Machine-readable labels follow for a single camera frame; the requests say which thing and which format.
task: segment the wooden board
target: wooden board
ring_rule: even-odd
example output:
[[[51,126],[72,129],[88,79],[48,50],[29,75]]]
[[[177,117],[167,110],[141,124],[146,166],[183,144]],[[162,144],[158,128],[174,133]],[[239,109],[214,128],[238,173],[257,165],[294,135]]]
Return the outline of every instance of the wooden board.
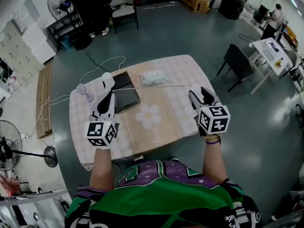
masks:
[[[51,96],[53,60],[46,63],[44,69],[39,72],[37,96],[36,96],[36,117],[41,107]],[[43,107],[42,117],[46,120],[38,121],[36,124],[37,138],[44,138],[52,134],[52,122],[50,118],[50,102]]]

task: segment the floor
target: floor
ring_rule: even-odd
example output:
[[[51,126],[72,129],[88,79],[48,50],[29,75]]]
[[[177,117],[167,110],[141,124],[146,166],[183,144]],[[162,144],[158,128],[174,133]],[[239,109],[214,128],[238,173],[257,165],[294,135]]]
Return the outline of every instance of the floor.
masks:
[[[273,77],[251,95],[250,90],[259,80],[259,76],[253,75],[228,93],[228,88],[237,80],[236,76],[232,71],[227,73],[227,68],[218,77],[216,73],[229,44],[236,44],[250,55],[252,49],[239,38],[239,34],[259,39],[259,33],[245,21],[228,20],[215,9],[209,14],[195,14],[179,3],[145,8],[138,8],[139,30],[133,22],[118,26],[118,34],[110,28],[107,36],[99,35],[93,40],[87,52],[98,64],[112,57],[125,56],[127,60],[122,67],[161,57],[192,56],[231,113],[222,146],[229,177],[254,199],[264,223],[267,223],[281,198],[295,185],[303,163],[303,132],[295,118],[295,104],[301,100],[295,95],[291,78],[286,76],[278,80]],[[104,67],[115,71],[119,63],[118,59],[112,60]],[[69,94],[79,84],[80,77],[94,69],[96,66],[85,51],[59,51],[54,57],[51,98]],[[102,73],[100,69],[89,74],[83,82],[100,77]],[[21,133],[29,132],[35,122],[35,80],[36,83],[30,84],[22,94],[2,104],[4,114],[1,119],[14,123]],[[23,157],[16,173],[29,181],[33,189],[41,185],[59,189],[66,184],[73,196],[78,185],[88,184],[90,173],[79,163],[73,146],[69,102],[52,106],[51,115],[54,134],[53,138],[45,140],[47,144],[55,142],[60,167],[51,169],[38,157]],[[29,152],[41,152],[45,145],[33,137],[23,142],[23,148]],[[201,171],[203,152],[202,139],[193,136],[164,146],[145,158],[176,156],[194,170]]]

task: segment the checkered tablecloth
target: checkered tablecloth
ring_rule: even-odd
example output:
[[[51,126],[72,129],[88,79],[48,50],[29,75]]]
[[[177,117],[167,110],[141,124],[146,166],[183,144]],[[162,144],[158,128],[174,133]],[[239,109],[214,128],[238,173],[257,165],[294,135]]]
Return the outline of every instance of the checkered tablecloth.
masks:
[[[163,70],[169,82],[137,89],[141,103],[116,114],[119,131],[112,141],[112,159],[120,159],[153,150],[186,136],[196,134],[196,115],[188,98],[190,86],[199,84],[214,91],[199,65],[189,55],[166,57],[120,69],[113,76],[127,71],[134,86],[142,87],[140,75],[147,70]],[[96,100],[104,94],[101,77],[86,84],[94,94],[93,102],[72,91],[70,96],[70,126],[74,146],[81,164],[91,170],[95,148],[85,138],[85,123]]]

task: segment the flower pattern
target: flower pattern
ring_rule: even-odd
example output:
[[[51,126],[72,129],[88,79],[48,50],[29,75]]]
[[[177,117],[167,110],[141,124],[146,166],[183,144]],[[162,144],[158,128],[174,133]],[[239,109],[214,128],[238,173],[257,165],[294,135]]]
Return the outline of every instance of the flower pattern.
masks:
[[[156,114],[159,111],[158,105],[154,104],[149,107],[147,104],[142,104],[140,109],[141,112],[138,112],[135,118],[139,122],[142,121],[145,129],[150,129],[152,123],[159,124],[162,121],[161,117]]]

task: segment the person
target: person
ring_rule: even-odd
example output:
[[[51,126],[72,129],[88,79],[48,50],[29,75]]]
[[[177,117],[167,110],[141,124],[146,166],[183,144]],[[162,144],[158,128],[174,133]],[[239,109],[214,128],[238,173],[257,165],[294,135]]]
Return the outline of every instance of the person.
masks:
[[[268,25],[264,30],[261,40],[271,38],[283,24],[283,13],[280,4],[275,5],[275,10],[270,13],[270,16],[266,16],[269,19]]]
[[[95,32],[102,31],[105,36],[109,32],[106,26],[109,22],[109,9],[106,6],[101,7],[102,0],[70,0],[76,7],[80,18],[84,24],[85,31],[91,38],[95,37]]]
[[[96,149],[89,187],[78,188],[65,227],[262,227],[253,200],[227,177],[220,136],[204,138],[203,174],[175,158],[147,161],[116,186],[111,151]]]

